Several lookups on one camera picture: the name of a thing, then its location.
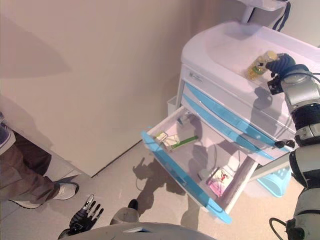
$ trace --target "black shoe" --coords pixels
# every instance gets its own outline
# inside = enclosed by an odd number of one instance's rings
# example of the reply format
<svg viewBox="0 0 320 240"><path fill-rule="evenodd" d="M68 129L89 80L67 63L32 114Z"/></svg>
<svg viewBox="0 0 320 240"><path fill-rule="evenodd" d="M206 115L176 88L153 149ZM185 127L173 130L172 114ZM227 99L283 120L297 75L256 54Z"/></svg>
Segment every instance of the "black shoe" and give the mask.
<svg viewBox="0 0 320 240"><path fill-rule="evenodd" d="M128 208L130 208L130 209L135 209L135 210L138 211L138 201L137 201L137 199L132 199L132 200L129 202Z"/></svg>

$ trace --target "open drawer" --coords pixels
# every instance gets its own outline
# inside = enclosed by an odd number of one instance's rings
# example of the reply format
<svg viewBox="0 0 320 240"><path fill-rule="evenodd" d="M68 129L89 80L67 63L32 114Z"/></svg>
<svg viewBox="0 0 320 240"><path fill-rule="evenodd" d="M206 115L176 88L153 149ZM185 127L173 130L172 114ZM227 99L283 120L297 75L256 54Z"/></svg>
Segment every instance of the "open drawer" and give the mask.
<svg viewBox="0 0 320 240"><path fill-rule="evenodd" d="M180 107L148 133L143 132L142 140L160 164L200 206L225 223L230 223L228 214L258 164L198 116L194 115L188 123L179 124L177 119L187 113L190 114L184 106ZM194 131L198 139L173 151L168 151L156 140L161 132L172 136L190 131ZM223 195L218 197L206 184L206 180L200 179L198 173L226 166L232 171L233 180Z"/></svg>

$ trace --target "trousers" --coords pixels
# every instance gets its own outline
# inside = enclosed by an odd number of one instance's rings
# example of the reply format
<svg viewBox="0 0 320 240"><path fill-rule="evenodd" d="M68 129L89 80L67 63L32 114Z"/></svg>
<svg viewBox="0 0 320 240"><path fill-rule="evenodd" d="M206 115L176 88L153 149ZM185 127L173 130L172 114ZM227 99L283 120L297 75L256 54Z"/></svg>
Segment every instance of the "trousers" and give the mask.
<svg viewBox="0 0 320 240"><path fill-rule="evenodd" d="M60 189L58 183L43 176L51 155L18 133L15 138L15 143L0 155L0 200L43 204Z"/></svg>

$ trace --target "robot finger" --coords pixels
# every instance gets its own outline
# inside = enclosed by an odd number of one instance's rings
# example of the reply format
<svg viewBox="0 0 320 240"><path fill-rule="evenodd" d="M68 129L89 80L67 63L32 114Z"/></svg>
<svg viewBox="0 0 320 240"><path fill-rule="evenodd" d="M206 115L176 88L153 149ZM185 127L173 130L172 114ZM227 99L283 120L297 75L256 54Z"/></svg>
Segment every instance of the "robot finger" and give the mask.
<svg viewBox="0 0 320 240"><path fill-rule="evenodd" d="M101 206L101 204L99 203L99 204L95 207L94 211L93 211L93 212L90 214L90 216L88 217L89 220L91 220L91 219L94 217L94 215L96 214L96 212L99 210L100 206Z"/></svg>
<svg viewBox="0 0 320 240"><path fill-rule="evenodd" d="M98 219L100 218L101 214L103 213L104 209L101 208L99 213L97 214L97 216L92 220L92 226L96 224L96 222L98 221Z"/></svg>
<svg viewBox="0 0 320 240"><path fill-rule="evenodd" d="M86 211L88 214L91 212L91 209L94 207L94 205L96 204L96 201L93 201L90 205L90 207L88 208L88 210Z"/></svg>
<svg viewBox="0 0 320 240"><path fill-rule="evenodd" d="M81 209L83 210L87 210L89 205L91 204L91 202L94 200L95 195L91 194L88 199L86 200L86 202L84 203L83 207Z"/></svg>

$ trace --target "blue basket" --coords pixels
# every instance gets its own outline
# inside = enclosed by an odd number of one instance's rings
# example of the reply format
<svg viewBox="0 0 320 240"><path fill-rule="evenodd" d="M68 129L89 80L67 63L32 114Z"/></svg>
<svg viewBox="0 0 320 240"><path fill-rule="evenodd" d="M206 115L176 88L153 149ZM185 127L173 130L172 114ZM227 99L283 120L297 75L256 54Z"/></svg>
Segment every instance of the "blue basket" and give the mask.
<svg viewBox="0 0 320 240"><path fill-rule="evenodd" d="M280 198L287 190L291 179L291 173L291 168L288 166L269 175L260 177L257 181L273 196Z"/></svg>

